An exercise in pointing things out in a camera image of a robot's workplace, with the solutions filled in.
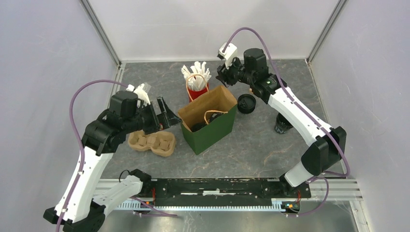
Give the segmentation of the green paper bag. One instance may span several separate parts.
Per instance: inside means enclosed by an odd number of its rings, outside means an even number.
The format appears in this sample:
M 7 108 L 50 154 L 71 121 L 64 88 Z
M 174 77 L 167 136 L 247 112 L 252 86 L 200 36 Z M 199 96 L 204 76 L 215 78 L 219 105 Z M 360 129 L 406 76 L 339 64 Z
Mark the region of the green paper bag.
M 183 137 L 196 155 L 228 135 L 234 125 L 237 100 L 227 87 L 219 85 L 178 110 Z

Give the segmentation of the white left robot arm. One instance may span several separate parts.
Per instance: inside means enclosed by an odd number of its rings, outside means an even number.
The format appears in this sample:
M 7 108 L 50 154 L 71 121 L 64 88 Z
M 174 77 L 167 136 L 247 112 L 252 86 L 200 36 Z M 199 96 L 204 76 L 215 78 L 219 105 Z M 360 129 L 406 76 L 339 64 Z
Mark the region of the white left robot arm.
M 160 114 L 140 93 L 119 91 L 111 97 L 109 107 L 87 125 L 69 186 L 60 202 L 44 212 L 44 219 L 55 224 L 57 231 L 96 232 L 121 203 L 135 195 L 146 197 L 151 193 L 151 176 L 136 169 L 105 193 L 94 194 L 104 169 L 128 134 L 151 134 L 181 122 L 162 97 L 157 101 Z

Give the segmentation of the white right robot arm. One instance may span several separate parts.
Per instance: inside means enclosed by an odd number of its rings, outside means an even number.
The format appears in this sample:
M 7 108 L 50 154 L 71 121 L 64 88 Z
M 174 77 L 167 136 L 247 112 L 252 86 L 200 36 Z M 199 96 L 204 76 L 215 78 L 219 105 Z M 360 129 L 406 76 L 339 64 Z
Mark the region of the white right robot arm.
M 217 69 L 217 79 L 224 85 L 241 82 L 249 85 L 252 93 L 271 108 L 277 110 L 275 130 L 284 133 L 295 128 L 309 146 L 300 162 L 280 177 L 279 191 L 292 197 L 299 185 L 319 176 L 342 160 L 346 131 L 334 128 L 314 115 L 284 81 L 269 72 L 267 58 L 262 49 L 251 48 L 244 52 L 244 61 L 237 57 L 237 48 L 229 44 L 221 47 L 218 57 L 224 64 Z

